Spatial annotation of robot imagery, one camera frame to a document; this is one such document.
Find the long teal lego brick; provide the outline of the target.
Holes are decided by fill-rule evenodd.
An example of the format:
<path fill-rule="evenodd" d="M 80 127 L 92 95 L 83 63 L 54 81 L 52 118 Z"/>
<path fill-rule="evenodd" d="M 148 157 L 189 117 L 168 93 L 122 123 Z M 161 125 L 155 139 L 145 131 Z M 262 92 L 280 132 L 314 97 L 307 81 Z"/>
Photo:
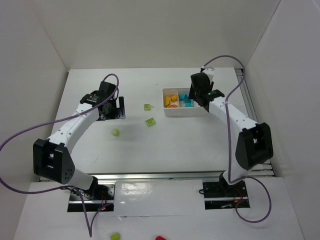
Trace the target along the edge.
<path fill-rule="evenodd" d="M 184 103 L 190 103 L 191 100 L 189 99 L 187 94 L 179 94 L 179 100 Z"/>

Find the small yellow lego brick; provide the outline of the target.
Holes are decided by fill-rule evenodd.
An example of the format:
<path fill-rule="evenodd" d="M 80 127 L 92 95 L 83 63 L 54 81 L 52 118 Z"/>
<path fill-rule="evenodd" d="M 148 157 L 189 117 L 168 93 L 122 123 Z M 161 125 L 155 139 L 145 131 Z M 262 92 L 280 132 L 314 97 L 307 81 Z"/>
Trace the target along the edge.
<path fill-rule="evenodd" d="M 178 101 L 177 95 L 172 95 L 172 96 L 170 97 L 170 101 L 171 101 L 172 103 L 177 102 L 177 101 Z"/>

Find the orange printed lego brick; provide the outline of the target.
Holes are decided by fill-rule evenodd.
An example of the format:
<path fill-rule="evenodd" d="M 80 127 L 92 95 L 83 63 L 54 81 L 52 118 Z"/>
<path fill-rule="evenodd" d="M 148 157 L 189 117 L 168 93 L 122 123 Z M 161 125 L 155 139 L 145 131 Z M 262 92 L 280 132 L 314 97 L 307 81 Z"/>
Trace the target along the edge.
<path fill-rule="evenodd" d="M 166 108 L 178 108 L 179 105 L 177 104 L 169 104 L 168 106 L 166 106 Z"/>

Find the yellow lego long brick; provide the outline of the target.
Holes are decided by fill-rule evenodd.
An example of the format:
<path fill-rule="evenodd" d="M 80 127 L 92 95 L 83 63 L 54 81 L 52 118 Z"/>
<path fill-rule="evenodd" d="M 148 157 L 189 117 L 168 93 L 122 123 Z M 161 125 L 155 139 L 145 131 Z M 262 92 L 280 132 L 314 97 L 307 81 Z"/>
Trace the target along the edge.
<path fill-rule="evenodd" d="M 164 97 L 164 107 L 166 108 L 167 106 L 170 105 L 171 99 L 169 96 Z"/>

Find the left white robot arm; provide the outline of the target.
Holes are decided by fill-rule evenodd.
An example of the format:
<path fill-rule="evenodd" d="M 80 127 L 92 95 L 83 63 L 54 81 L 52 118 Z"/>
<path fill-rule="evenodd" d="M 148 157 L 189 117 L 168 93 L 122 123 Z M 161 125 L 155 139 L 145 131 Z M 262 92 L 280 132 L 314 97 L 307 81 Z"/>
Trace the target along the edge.
<path fill-rule="evenodd" d="M 33 172 L 43 178 L 88 190 L 97 181 L 78 170 L 71 153 L 86 130 L 97 121 L 125 118 L 124 98 L 115 97 L 116 85 L 102 81 L 99 89 L 86 94 L 77 109 L 55 133 L 33 144 Z"/>

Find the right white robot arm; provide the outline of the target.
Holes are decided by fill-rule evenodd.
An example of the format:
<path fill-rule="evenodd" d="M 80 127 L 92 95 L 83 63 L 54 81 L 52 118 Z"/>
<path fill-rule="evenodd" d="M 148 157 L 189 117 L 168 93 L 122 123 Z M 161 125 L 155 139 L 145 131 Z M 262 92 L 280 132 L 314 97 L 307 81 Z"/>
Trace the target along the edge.
<path fill-rule="evenodd" d="M 212 77 L 205 72 L 190 76 L 189 98 L 227 126 L 228 168 L 222 174 L 227 185 L 244 179 L 256 165 L 274 156 L 270 126 L 248 118 L 220 90 L 213 89 Z"/>

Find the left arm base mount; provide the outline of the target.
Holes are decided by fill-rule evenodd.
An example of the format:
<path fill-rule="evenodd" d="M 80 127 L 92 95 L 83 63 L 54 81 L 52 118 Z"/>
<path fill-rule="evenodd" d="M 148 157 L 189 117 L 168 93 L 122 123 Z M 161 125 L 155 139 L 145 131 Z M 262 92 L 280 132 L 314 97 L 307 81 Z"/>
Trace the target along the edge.
<path fill-rule="evenodd" d="M 89 196 L 80 190 L 84 205 L 87 212 L 96 212 L 98 208 L 102 208 L 102 212 L 114 211 L 114 197 L 116 185 L 114 183 L 105 184 L 104 188 L 100 190 L 96 196 Z M 82 213 L 83 206 L 80 195 L 73 189 L 70 192 L 67 212 Z"/>

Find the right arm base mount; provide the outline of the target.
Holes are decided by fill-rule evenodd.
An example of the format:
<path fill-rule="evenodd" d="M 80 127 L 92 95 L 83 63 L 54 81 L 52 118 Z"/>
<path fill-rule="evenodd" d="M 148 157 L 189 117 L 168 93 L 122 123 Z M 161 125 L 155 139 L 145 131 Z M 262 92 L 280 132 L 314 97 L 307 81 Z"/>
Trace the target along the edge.
<path fill-rule="evenodd" d="M 250 208 L 247 187 L 244 181 L 235 185 L 223 185 L 222 182 L 203 182 L 202 189 L 198 191 L 204 197 L 206 210 Z"/>

